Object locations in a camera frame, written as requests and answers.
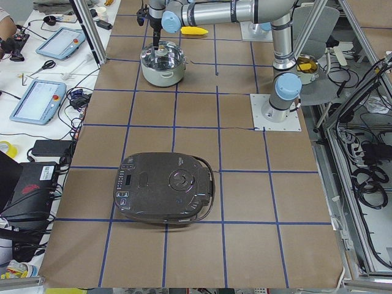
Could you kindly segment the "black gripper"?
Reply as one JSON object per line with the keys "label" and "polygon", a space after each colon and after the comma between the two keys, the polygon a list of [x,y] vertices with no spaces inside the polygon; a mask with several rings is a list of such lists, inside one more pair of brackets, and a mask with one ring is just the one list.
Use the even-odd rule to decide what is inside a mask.
{"label": "black gripper", "polygon": [[153,16],[149,16],[150,26],[153,29],[153,46],[154,49],[158,49],[159,47],[159,32],[161,31],[161,18],[155,18]]}

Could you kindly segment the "person forearm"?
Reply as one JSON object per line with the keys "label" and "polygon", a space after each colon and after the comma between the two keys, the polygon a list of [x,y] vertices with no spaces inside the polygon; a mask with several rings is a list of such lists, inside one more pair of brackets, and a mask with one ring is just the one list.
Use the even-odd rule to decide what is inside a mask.
{"label": "person forearm", "polygon": [[0,36],[2,40],[7,40],[9,37],[12,37],[17,32],[17,27],[12,20],[10,14],[3,9],[0,8],[1,12],[1,22],[0,22]]}

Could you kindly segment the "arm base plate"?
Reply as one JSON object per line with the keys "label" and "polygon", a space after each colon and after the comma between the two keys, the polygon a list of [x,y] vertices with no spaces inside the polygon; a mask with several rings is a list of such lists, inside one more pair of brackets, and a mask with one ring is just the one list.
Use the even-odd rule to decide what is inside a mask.
{"label": "arm base plate", "polygon": [[292,102],[288,110],[277,110],[270,105],[269,94],[251,94],[254,129],[259,131],[301,132],[298,110]]}
{"label": "arm base plate", "polygon": [[250,42],[272,42],[271,23],[254,24],[244,21],[241,25],[242,40]]}

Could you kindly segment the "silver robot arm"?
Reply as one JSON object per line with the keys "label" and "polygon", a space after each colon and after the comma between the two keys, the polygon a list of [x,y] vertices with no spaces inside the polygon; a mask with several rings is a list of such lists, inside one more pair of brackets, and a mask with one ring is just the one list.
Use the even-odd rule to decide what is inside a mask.
{"label": "silver robot arm", "polygon": [[262,115],[281,123],[290,113],[301,91],[292,48],[293,1],[149,1],[143,6],[153,28],[153,44],[158,45],[161,30],[176,33],[185,26],[221,23],[270,23],[274,50],[274,91],[262,106]]}

